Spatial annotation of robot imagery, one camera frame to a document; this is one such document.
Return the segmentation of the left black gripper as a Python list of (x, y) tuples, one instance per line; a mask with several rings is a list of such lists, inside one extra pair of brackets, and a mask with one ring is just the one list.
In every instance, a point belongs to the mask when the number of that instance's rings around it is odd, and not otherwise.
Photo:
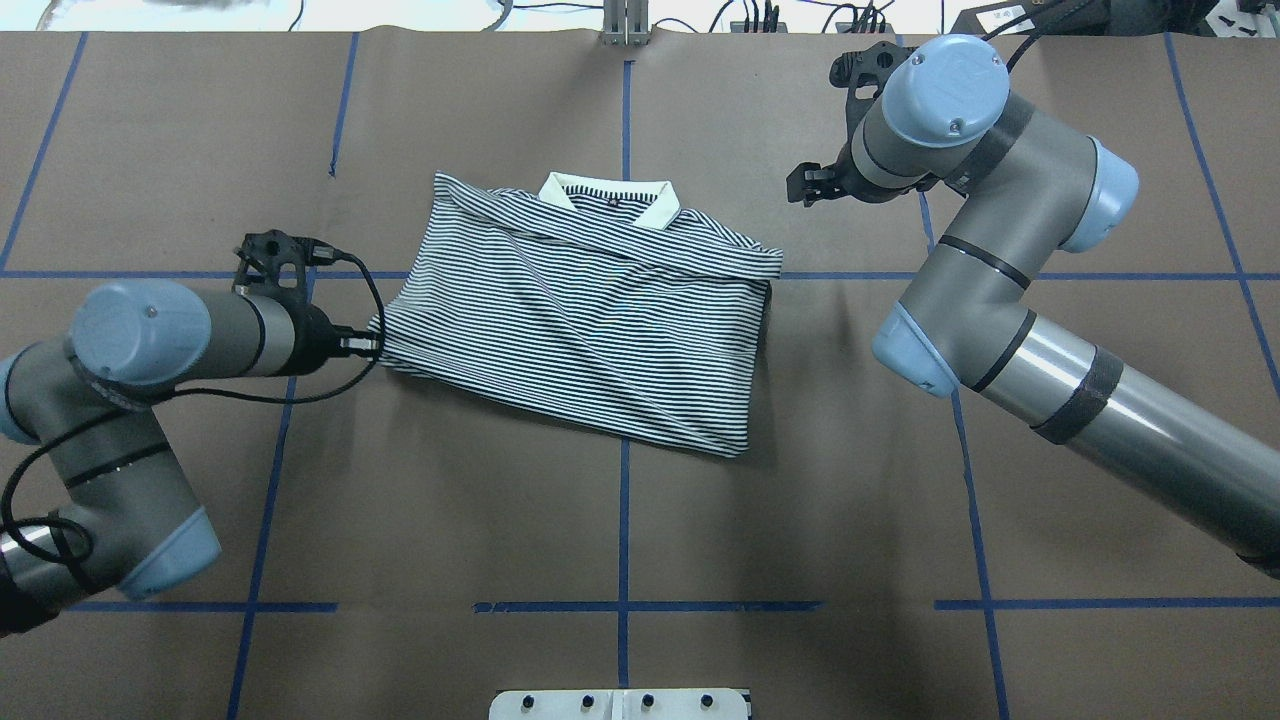
[(291, 375), (307, 375), (335, 357), (378, 360), (383, 351), (380, 331), (357, 331), (335, 325), (317, 306), (291, 310), (294, 346), (291, 351)]

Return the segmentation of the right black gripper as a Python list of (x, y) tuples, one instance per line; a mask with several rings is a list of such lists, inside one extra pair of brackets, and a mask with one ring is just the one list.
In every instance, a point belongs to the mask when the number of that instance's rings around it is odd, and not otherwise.
[(870, 202), (867, 190), (867, 178), (849, 150), (842, 150), (829, 165), (801, 161), (786, 177), (787, 202), (800, 202), (804, 208), (845, 197)]

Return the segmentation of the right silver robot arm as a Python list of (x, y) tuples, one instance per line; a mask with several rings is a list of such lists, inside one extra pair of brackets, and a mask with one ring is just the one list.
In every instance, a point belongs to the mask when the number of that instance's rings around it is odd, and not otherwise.
[(1277, 450), (1034, 304), (1060, 255), (1103, 243), (1140, 177), (1012, 85), (973, 35), (837, 55), (845, 136), (803, 161), (790, 202), (883, 204), (943, 186), (960, 204), (876, 332), (878, 363), (933, 396), (969, 391), (1277, 577)]

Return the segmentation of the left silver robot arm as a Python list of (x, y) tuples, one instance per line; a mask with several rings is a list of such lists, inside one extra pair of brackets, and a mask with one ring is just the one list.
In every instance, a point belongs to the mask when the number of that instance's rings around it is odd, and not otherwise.
[(221, 552), (155, 407), (215, 380), (381, 356), (380, 323), (330, 322), (302, 287), (209, 292), (166, 279), (91, 291), (63, 334), (3, 361), (3, 433), (28, 445), (3, 487), (3, 634), (104, 591), (138, 602)]

